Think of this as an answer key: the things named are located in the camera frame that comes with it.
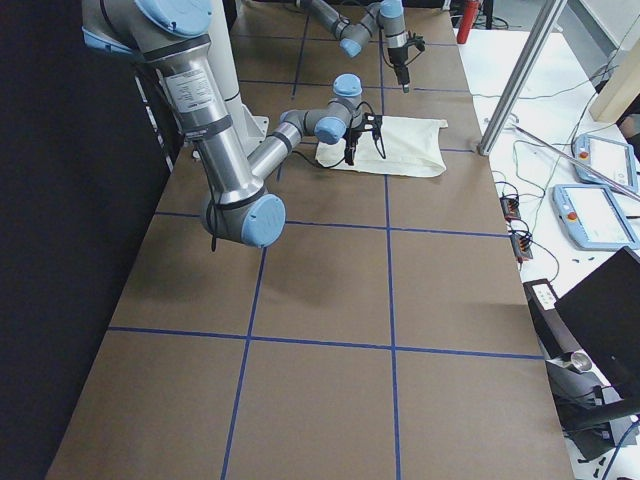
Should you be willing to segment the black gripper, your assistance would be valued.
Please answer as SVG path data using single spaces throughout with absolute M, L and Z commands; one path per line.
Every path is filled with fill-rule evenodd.
M 354 157 L 359 138 L 363 133 L 370 132 L 372 129 L 373 115 L 371 113 L 365 112 L 351 119 L 344 134 L 344 161 L 347 165 L 354 165 Z
M 418 51 L 413 58 L 409 58 L 409 51 L 411 48 L 415 48 Z M 404 93 L 408 93 L 410 90 L 410 74 L 408 65 L 424 51 L 424 42 L 407 42 L 403 46 L 387 49 L 390 66 L 394 70 L 397 70 L 397 82 Z

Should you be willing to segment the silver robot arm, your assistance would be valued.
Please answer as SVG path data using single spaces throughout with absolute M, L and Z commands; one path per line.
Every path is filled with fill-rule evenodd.
M 411 33 L 406 28 L 401 1 L 379 1 L 366 5 L 363 7 L 364 15 L 358 22 L 341 15 L 326 1 L 302 0 L 294 4 L 317 20 L 339 42 L 349 58 L 358 56 L 375 34 L 383 37 L 388 64 L 403 92 L 409 92 L 409 50 L 416 48 L 418 54 L 422 54 L 426 45 L 421 35 Z
M 128 56 L 153 68 L 181 133 L 198 151 L 210 196 L 201 221 L 213 240 L 264 248 L 284 228 L 283 201 L 265 179 L 306 136 L 334 145 L 346 142 L 351 163 L 360 135 L 380 132 L 378 116 L 363 110 L 361 83 L 353 74 L 336 78 L 334 98 L 323 109 L 290 110 L 251 153 L 245 153 L 217 84 L 208 53 L 211 1 L 85 1 L 86 44 Z

